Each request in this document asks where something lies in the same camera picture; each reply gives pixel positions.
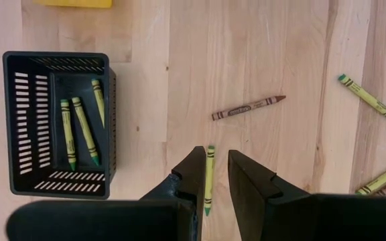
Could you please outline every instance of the wood grain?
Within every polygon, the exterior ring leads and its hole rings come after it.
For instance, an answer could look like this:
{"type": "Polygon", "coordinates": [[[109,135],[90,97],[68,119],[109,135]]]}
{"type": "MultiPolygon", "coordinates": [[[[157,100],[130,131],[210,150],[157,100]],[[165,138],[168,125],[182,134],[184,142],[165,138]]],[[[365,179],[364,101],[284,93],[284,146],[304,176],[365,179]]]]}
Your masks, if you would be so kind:
{"type": "Polygon", "coordinates": [[[338,83],[386,104],[386,1],[114,0],[111,9],[0,0],[0,240],[40,197],[9,190],[1,56],[104,52],[117,74],[111,199],[137,199],[194,146],[216,146],[203,240],[240,240],[227,179],[237,149],[311,192],[352,193],[386,170],[386,118],[338,83]],[[286,95],[213,122],[217,110],[286,95]]]}

